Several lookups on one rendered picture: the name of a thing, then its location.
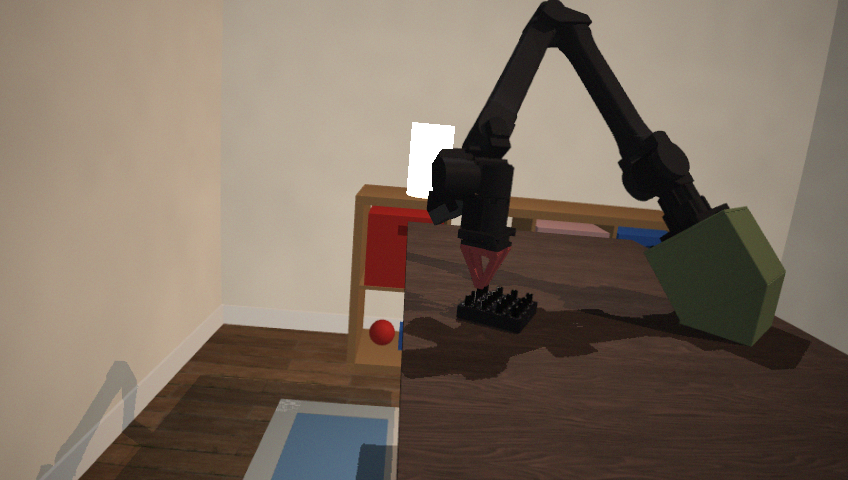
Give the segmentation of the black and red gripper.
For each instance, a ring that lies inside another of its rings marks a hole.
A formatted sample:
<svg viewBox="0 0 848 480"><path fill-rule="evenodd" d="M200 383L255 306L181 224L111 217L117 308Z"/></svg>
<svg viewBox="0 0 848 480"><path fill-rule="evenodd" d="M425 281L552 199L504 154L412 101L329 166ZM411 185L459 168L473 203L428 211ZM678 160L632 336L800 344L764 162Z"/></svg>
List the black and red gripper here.
<svg viewBox="0 0 848 480"><path fill-rule="evenodd" d="M490 203L489 197L483 197L483 199L485 205L481 231L458 229L458 238L462 239L460 248L474 287L478 289L488 286L511 250L512 242L509 241L509 237L515 237L516 234L516 228L507 227L510 199L496 198L495 203ZM484 274L481 255L489 258Z"/></svg>

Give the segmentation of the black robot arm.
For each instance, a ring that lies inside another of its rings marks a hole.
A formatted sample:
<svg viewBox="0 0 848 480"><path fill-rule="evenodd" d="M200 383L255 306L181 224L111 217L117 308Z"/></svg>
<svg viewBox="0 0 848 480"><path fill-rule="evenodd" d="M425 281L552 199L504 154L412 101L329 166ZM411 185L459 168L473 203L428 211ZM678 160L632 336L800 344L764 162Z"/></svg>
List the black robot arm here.
<svg viewBox="0 0 848 480"><path fill-rule="evenodd" d="M502 158L511 148L517 113L547 48L558 48L568 58L611 130L626 191L639 201L659 197L670 231L661 242L730 209L727 203L709 206L692 183L683 150L665 131L652 132L641 119L598 49L587 14L548 0L531 19L462 148L440 149L431 164L427 212L434 226L462 215L460 228L481 231L483 197L491 198L490 203L510 199L514 167Z"/></svg>

